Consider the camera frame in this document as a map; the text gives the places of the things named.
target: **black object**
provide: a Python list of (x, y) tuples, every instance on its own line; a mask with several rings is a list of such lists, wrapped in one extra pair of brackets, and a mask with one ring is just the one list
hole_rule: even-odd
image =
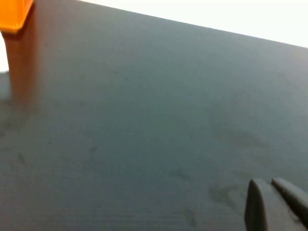
[(308, 227), (308, 194), (283, 179), (251, 180), (245, 209), (248, 231), (302, 231)]

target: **dark table surface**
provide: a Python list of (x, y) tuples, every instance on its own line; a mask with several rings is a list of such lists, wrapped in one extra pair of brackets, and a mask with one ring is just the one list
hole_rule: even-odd
[(2, 231), (243, 230), (251, 178), (308, 190), (305, 48), (72, 0), (5, 42)]

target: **orange container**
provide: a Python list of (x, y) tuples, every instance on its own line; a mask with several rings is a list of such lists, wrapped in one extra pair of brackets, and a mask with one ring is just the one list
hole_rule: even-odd
[(26, 20), (33, 0), (0, 0), (0, 31), (17, 33)]

